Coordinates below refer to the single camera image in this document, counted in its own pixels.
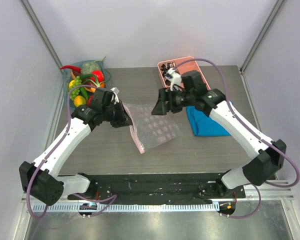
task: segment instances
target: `green grapes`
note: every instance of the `green grapes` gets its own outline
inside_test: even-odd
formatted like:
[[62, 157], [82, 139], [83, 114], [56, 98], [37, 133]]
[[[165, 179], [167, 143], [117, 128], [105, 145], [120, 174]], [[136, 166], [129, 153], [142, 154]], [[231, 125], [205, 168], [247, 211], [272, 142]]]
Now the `green grapes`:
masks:
[[[77, 87], [77, 86], [79, 86], [81, 84], [82, 84], [82, 80], [77, 77], [76, 79], [74, 79], [74, 83], [71, 86], [69, 86], [69, 90], [71, 90], [74, 87]], [[76, 98], [76, 96], [79, 95], [79, 93], [80, 93], [80, 89], [79, 88], [73, 90], [71, 92], [71, 94], [70, 94], [70, 99], [73, 101]]]

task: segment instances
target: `orange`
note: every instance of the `orange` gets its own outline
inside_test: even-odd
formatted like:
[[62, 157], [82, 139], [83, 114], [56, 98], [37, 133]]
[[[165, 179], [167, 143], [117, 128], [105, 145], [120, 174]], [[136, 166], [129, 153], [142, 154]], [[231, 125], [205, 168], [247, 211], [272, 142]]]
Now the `orange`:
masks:
[[79, 107], [80, 105], [84, 105], [84, 104], [86, 104], [86, 103], [87, 103], [86, 99], [85, 99], [83, 96], [80, 96], [80, 95], [76, 96], [76, 97], [74, 98], [74, 100], [73, 100], [73, 104], [74, 104], [76, 107]]

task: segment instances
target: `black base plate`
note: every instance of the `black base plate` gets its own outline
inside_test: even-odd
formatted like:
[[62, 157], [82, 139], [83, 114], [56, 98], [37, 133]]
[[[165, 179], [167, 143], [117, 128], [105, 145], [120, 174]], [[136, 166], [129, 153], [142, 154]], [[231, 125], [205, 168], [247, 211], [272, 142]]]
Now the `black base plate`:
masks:
[[[222, 173], [89, 175], [97, 183], [100, 199], [117, 195], [121, 205], [196, 205], [210, 204], [213, 199], [245, 198], [243, 186], [220, 196], [215, 181]], [[77, 200], [73, 195], [69, 200]]]

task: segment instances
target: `green pepper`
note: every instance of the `green pepper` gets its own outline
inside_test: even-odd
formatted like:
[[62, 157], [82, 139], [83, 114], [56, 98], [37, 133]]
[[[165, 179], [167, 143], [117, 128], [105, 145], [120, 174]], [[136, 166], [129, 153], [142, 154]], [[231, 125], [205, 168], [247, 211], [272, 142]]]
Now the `green pepper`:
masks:
[[86, 100], [88, 100], [89, 95], [88, 95], [88, 93], [87, 93], [87, 90], [86, 90], [84, 87], [80, 87], [80, 92], [81, 92], [82, 96], [83, 96]]

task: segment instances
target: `red tomato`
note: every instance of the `red tomato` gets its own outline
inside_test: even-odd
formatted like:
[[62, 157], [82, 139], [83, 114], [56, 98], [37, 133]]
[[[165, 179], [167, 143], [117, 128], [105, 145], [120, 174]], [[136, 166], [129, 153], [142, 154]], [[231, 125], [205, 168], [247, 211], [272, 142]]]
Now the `red tomato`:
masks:
[[105, 77], [104, 77], [102, 71], [100, 71], [100, 70], [95, 70], [91, 74], [95, 74], [96, 75], [96, 77], [98, 78], [98, 82], [99, 83], [101, 83], [101, 82], [103, 82], [105, 80]]

